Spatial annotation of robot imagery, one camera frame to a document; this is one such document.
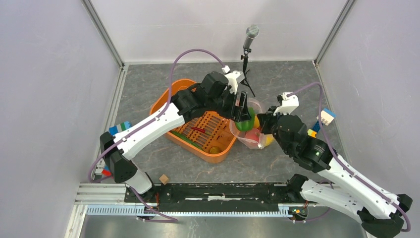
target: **yellow fruit in basket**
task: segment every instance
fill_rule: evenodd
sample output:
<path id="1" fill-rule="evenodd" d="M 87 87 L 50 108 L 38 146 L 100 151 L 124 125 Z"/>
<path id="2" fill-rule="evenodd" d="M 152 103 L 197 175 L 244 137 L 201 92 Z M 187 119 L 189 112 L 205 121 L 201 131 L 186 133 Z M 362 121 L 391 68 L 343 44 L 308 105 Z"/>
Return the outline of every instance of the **yellow fruit in basket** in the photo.
<path id="1" fill-rule="evenodd" d="M 257 115 L 255 115 L 254 126 L 252 128 L 258 128 L 260 126 L 260 121 L 258 120 Z"/>
<path id="2" fill-rule="evenodd" d="M 219 148 L 219 147 L 217 147 L 217 146 L 213 146 L 212 148 L 210 148 L 210 150 L 209 150 L 209 153 L 210 154 L 218 154 L 218 153 L 220 153 L 220 152 L 222 152 L 222 150 Z"/>
<path id="3" fill-rule="evenodd" d="M 268 146 L 269 144 L 271 144 L 274 141 L 274 137 L 273 135 L 267 135 L 267 137 L 265 138 L 265 146 Z"/>

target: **gray marble surface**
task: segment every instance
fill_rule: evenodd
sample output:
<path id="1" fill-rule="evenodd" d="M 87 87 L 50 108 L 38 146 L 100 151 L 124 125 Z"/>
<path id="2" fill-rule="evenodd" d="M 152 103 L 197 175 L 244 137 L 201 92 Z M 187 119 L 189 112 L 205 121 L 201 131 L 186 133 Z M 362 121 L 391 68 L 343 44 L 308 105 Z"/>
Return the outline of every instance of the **gray marble surface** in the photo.
<path id="1" fill-rule="evenodd" d="M 233 70 L 241 70 L 240 62 L 228 64 Z M 136 124 L 149 115 L 151 106 L 168 87 L 170 64 L 130 65 L 123 88 L 115 123 L 126 120 Z M 218 63 L 184 63 L 175 69 L 174 80 L 189 78 L 201 82 L 207 73 L 221 72 Z M 248 81 L 256 99 L 266 106 L 278 105 L 276 96 L 295 91 L 311 82 L 319 81 L 310 61 L 250 62 Z M 243 85 L 238 91 L 249 92 Z M 300 106 L 294 114 L 311 127 L 316 121 L 319 89 L 312 88 L 299 95 Z M 332 145 L 342 152 L 334 122 L 326 131 Z M 227 158 L 218 164 L 210 164 L 187 150 L 161 137 L 147 145 L 134 162 L 149 174 L 154 182 L 165 174 L 171 182 L 239 182 L 239 181 L 287 181 L 293 174 L 302 174 L 319 180 L 318 175 L 300 168 L 281 148 L 273 143 L 262 150 L 248 149 L 236 141 Z"/>

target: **white panel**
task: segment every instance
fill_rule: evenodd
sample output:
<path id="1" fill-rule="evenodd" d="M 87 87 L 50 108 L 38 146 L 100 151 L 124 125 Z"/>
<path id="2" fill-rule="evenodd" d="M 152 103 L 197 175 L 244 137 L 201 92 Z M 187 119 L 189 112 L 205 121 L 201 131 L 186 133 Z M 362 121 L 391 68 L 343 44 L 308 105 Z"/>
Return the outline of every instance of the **white panel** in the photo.
<path id="1" fill-rule="evenodd" d="M 125 62 L 172 62 L 192 48 L 239 61 L 251 24 L 251 60 L 313 60 L 345 0 L 93 0 Z M 202 53 L 183 61 L 211 61 Z"/>
<path id="2" fill-rule="evenodd" d="M 118 77 L 78 0 L 0 3 L 0 237 L 64 236 Z"/>
<path id="3" fill-rule="evenodd" d="M 414 200 L 420 228 L 420 1 L 357 1 L 320 63 L 352 165 L 374 183 Z"/>

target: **clear plastic container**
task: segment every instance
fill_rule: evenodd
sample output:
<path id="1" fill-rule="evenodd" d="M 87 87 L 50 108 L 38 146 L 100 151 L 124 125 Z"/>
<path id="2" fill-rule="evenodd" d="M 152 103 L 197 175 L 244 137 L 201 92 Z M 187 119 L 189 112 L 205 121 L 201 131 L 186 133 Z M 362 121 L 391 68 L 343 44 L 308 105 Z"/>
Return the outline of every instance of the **clear plastic container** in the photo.
<path id="1" fill-rule="evenodd" d="M 255 115 L 258 113 L 262 113 L 266 111 L 266 108 L 262 105 L 262 103 L 258 102 L 257 100 L 253 99 L 253 98 L 248 98 L 248 107 L 249 108 L 253 108 Z M 239 131 L 236 128 L 235 122 L 230 120 L 229 123 L 229 128 L 230 128 L 230 132 L 242 143 L 244 143 L 248 148 L 250 149 L 263 149 L 265 147 L 266 144 L 266 139 L 267 136 L 260 133 L 259 134 L 259 140 L 253 140 L 253 139 L 248 139 L 245 138 L 245 134 L 247 133 L 247 131 Z"/>

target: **orange basket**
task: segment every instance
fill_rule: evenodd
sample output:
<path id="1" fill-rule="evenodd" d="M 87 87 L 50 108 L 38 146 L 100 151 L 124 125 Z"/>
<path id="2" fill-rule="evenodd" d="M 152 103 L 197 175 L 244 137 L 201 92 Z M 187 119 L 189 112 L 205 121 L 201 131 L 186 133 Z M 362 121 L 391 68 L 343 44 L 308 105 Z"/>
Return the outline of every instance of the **orange basket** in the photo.
<path id="1" fill-rule="evenodd" d="M 195 83 L 196 82 L 190 79 L 180 79 L 174 82 L 172 84 L 172 96 L 175 95 L 176 92 L 187 89 Z M 150 114 L 153 114 L 161 108 L 166 103 L 167 99 L 168 90 L 166 90 L 159 100 L 152 106 Z M 206 133 L 191 129 L 192 127 L 205 129 Z M 202 117 L 195 118 L 183 126 L 175 128 L 174 131 L 188 137 L 195 144 L 200 146 L 202 150 L 184 141 L 171 132 L 167 132 L 165 136 L 169 140 L 175 142 L 209 163 L 222 162 L 236 140 L 236 137 L 230 132 L 229 120 L 219 116 L 216 112 L 205 112 Z M 221 152 L 218 154 L 210 154 L 210 148 L 214 146 L 219 147 Z"/>

